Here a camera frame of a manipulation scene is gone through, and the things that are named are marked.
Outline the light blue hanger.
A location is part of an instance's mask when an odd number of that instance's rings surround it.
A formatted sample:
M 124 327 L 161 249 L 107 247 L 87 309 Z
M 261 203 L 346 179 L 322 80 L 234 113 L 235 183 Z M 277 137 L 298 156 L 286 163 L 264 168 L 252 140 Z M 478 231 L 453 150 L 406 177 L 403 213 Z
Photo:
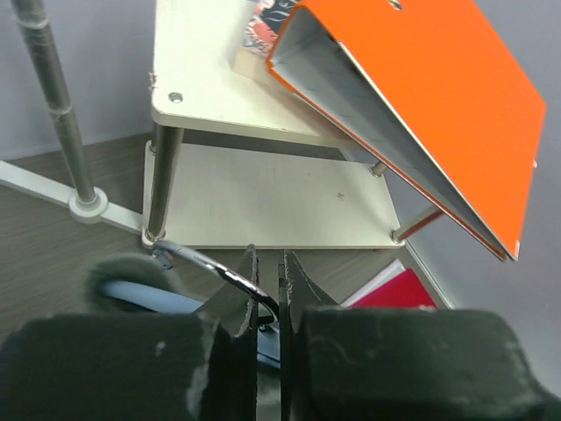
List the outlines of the light blue hanger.
M 170 241 L 161 240 L 156 242 L 154 255 L 163 263 L 165 270 L 171 268 L 168 256 L 176 255 L 211 272 L 229 285 L 253 298 L 259 304 L 257 360 L 272 368 L 279 369 L 281 367 L 280 334 L 278 329 L 280 308 L 255 282 L 251 283 L 245 276 L 227 268 L 203 253 Z M 159 313 L 191 314 L 202 308 L 202 302 L 195 299 L 142 284 L 138 281 L 126 281 L 119 278 L 104 282 L 100 287 L 100 292 L 103 296 Z

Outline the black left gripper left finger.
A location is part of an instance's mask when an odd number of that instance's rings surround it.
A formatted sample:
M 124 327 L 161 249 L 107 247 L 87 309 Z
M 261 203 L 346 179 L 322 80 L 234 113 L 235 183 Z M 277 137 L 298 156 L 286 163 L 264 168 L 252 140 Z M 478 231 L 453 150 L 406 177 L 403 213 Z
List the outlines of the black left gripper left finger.
M 254 246 L 233 271 L 259 286 Z M 2 419 L 253 420 L 258 303 L 221 280 L 191 314 L 27 322 L 1 347 Z

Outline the red folder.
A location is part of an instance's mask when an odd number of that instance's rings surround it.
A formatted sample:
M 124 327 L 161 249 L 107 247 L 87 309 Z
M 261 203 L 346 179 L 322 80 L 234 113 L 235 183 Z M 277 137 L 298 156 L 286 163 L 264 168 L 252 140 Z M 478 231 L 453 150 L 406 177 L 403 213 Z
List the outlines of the red folder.
M 437 303 L 430 297 L 412 268 L 399 259 L 392 260 L 369 282 L 341 303 L 350 308 L 431 308 Z

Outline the silver clothes rack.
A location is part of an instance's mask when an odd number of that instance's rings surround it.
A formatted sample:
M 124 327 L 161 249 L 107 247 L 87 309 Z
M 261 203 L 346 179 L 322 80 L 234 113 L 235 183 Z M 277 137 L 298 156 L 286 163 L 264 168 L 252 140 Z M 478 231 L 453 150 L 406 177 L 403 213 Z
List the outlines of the silver clothes rack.
M 94 186 L 44 3 L 12 1 L 11 7 L 42 88 L 73 185 L 67 186 L 7 161 L 1 162 L 1 184 L 66 207 L 71 217 L 82 224 L 104 222 L 128 232 L 141 233 L 143 217 L 112 203 L 102 189 Z

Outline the grey shorts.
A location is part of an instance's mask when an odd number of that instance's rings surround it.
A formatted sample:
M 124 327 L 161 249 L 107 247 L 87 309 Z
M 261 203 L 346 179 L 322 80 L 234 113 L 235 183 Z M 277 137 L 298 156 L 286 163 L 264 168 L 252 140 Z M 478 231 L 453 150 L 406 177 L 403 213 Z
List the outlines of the grey shorts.
M 138 281 L 205 303 L 224 286 L 224 282 L 213 281 L 200 270 L 195 271 L 194 276 L 194 279 L 190 279 L 188 275 L 172 268 L 165 270 L 159 261 L 147 255 L 118 254 L 96 260 L 82 270 L 81 298 L 88 310 L 97 313 L 159 313 L 103 296 L 100 287 L 104 282 L 119 278 Z

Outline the white two-tier shelf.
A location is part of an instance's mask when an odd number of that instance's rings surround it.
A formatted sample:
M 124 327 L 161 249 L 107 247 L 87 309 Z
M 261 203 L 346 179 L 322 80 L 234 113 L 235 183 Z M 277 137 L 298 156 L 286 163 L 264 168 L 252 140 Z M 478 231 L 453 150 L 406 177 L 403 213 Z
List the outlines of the white two-tier shelf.
M 357 143 L 276 82 L 233 70 L 250 1 L 159 1 L 146 146 L 144 246 L 391 249 L 437 219 L 399 222 L 382 165 L 264 150 L 356 151 Z

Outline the patterned book under binder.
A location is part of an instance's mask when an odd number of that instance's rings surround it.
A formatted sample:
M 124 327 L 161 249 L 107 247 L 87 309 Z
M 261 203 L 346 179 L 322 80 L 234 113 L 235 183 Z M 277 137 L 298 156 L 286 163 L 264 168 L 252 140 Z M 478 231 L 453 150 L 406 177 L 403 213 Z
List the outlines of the patterned book under binder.
M 298 0 L 255 1 L 242 38 L 241 47 L 234 55 L 232 69 L 255 82 L 273 87 L 276 81 L 268 73 L 266 57 L 278 38 Z

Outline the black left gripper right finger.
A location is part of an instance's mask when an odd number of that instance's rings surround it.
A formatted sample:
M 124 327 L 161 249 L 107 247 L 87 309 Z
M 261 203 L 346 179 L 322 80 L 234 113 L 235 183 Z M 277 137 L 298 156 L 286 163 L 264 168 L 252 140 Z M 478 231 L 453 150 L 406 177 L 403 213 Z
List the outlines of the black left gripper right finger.
M 481 310 L 339 306 L 294 252 L 279 266 L 285 420 L 557 420 L 515 332 Z

